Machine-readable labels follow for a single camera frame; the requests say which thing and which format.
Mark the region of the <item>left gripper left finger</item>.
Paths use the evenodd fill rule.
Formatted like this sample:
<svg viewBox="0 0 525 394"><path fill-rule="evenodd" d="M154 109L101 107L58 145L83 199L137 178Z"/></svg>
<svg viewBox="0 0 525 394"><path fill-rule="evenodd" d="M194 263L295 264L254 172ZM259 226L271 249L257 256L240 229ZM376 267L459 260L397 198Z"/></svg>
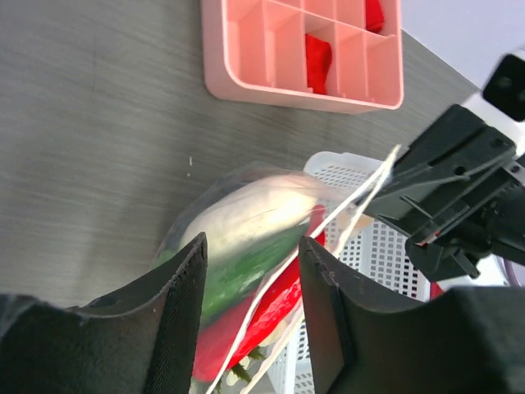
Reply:
<svg viewBox="0 0 525 394"><path fill-rule="evenodd" d="M206 269L201 234L83 307L2 295L2 392L188 392Z"/></svg>

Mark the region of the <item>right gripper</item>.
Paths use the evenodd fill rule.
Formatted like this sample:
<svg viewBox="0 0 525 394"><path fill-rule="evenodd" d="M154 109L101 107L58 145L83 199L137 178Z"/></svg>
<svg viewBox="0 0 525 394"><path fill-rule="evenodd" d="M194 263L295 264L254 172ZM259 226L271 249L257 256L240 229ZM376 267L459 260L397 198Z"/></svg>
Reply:
<svg viewBox="0 0 525 394"><path fill-rule="evenodd" d="M395 161L365 213L407 237L429 280L478 277L489 254L524 260L524 186L515 143L454 104Z"/></svg>

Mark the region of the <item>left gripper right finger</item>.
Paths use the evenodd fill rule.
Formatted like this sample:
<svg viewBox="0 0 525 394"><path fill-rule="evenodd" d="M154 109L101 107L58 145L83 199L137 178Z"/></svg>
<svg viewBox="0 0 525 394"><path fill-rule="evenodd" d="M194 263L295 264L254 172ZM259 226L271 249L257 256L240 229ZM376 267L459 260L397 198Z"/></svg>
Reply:
<svg viewBox="0 0 525 394"><path fill-rule="evenodd" d="M299 243L317 393L521 393L524 291L455 287L428 302Z"/></svg>

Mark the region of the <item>polka dot zip bag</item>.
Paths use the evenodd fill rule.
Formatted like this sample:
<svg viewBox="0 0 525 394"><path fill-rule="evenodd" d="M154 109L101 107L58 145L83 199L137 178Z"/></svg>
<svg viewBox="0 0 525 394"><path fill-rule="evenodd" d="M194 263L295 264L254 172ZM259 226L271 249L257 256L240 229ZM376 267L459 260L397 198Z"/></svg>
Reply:
<svg viewBox="0 0 525 394"><path fill-rule="evenodd" d="M183 210L161 243L160 266L198 234L208 268L189 389L218 393L259 380L304 313L299 241L310 237L337 256L368 220L364 211L386 183L391 151L354 183L337 186L306 172L252 163L217 180Z"/></svg>

